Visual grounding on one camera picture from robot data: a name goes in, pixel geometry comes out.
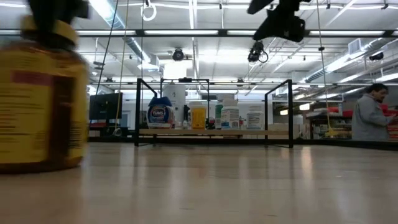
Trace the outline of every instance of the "yellow label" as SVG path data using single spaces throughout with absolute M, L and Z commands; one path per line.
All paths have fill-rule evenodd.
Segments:
M 192 129 L 204 129 L 206 125 L 206 109 L 191 109 Z
M 85 65 L 24 46 L 0 50 L 0 65 L 0 164 L 82 156 Z

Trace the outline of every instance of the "gray hoodie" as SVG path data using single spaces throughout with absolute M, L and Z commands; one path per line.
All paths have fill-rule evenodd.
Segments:
M 364 94 L 356 104 L 353 114 L 353 139 L 359 141 L 388 141 L 387 125 L 391 117 L 385 117 L 373 96 Z

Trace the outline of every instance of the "person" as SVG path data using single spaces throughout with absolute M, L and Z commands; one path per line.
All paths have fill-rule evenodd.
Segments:
M 359 141 L 388 141 L 387 125 L 397 121 L 396 116 L 386 117 L 380 104 L 388 94 L 388 87 L 375 83 L 366 89 L 354 108 L 353 139 Z

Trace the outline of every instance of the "wooden floor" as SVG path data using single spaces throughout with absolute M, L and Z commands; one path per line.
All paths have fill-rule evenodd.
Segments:
M 81 168 L 0 176 L 0 223 L 396 224 L 398 153 L 92 143 Z

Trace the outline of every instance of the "yellow container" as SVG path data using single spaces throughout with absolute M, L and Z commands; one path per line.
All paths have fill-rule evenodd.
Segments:
M 191 102 L 191 128 L 194 130 L 204 130 L 206 128 L 206 109 L 207 106 L 200 102 Z
M 72 51 L 77 35 L 61 21 L 39 34 L 30 16 L 21 30 L 25 40 L 0 49 L 0 173 L 75 167 L 86 140 L 88 74 Z

